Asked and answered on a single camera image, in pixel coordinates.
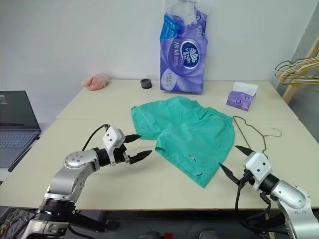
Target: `tissue package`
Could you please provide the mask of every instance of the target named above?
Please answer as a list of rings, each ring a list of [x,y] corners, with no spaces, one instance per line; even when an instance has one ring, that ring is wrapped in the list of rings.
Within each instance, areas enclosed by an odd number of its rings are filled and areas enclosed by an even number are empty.
[[[166,0],[160,34],[161,90],[203,91],[209,9],[208,0]]]

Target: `white wall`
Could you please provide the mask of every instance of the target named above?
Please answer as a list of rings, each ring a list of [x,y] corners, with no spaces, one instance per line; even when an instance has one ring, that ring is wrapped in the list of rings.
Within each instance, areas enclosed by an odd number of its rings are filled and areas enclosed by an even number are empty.
[[[215,0],[206,80],[271,80],[317,2]],[[46,121],[93,73],[159,79],[162,21],[159,0],[0,0],[2,88],[26,89]]]

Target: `table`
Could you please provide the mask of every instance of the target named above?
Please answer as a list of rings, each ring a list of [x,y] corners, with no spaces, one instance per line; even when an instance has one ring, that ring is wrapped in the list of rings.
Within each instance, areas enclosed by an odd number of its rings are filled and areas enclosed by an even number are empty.
[[[61,168],[64,157],[80,150],[91,132],[103,123],[111,123],[119,127],[125,134],[135,132],[131,116],[123,109],[130,109],[131,105],[141,104],[141,98],[146,99],[144,91],[138,91],[134,81],[113,82],[110,87],[121,87],[128,91],[132,87],[131,100],[118,100],[117,104],[111,104],[108,97],[115,96],[113,91],[106,97],[102,91],[82,91],[59,115],[53,125],[43,134],[37,144],[30,150],[21,163],[11,173],[11,176],[0,187],[0,205],[37,208],[54,174]],[[213,83],[223,88],[222,83]],[[282,105],[283,100],[266,82],[260,82],[260,99],[256,97],[251,111],[244,112],[229,106],[229,115],[240,115],[248,120],[264,134],[278,134],[276,128],[282,132],[282,137],[268,137],[266,151],[274,169],[274,174],[279,178],[293,184],[299,185],[312,197],[312,206],[319,208],[319,193],[313,182],[318,178],[319,172],[319,145],[298,120],[287,105]],[[175,94],[161,93],[152,90],[151,94],[145,94],[153,100],[155,94],[158,99],[169,98]],[[227,96],[222,95],[222,90],[214,90],[214,96],[188,95],[191,99],[198,98],[201,104],[209,105],[217,109],[222,108],[222,100],[226,102]],[[271,110],[259,106],[273,105]],[[241,128],[254,150],[262,150],[262,139],[256,136],[251,128],[246,128],[240,122]],[[245,141],[237,127],[235,144],[245,146]],[[88,148],[102,147],[103,131],[92,138]],[[154,149],[154,140],[138,140],[128,144],[129,155],[137,152]],[[243,160],[245,156],[233,148],[227,156],[224,164],[233,170],[236,176],[243,173]],[[176,167],[171,165],[155,151],[145,160],[127,165],[121,163],[115,167],[104,167],[92,174],[86,181],[83,192],[76,206],[79,210],[212,210],[233,209],[237,186],[232,183],[221,169],[215,174],[205,189],[199,187]],[[240,208],[260,209],[265,204],[260,200],[259,194],[252,187],[245,187],[242,191]]]

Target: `tissue box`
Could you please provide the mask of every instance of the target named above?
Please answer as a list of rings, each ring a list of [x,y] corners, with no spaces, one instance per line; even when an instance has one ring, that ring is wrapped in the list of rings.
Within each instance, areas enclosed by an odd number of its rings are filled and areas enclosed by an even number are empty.
[[[233,90],[228,95],[226,104],[244,111],[249,111],[257,89],[257,85],[235,82]]]

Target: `logo on package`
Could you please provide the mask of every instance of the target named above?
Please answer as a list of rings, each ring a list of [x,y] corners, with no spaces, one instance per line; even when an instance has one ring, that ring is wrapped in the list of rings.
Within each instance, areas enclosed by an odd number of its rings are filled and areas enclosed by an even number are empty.
[[[188,69],[194,68],[199,61],[199,53],[195,44],[185,41],[182,43],[180,51],[183,57],[183,65]]]

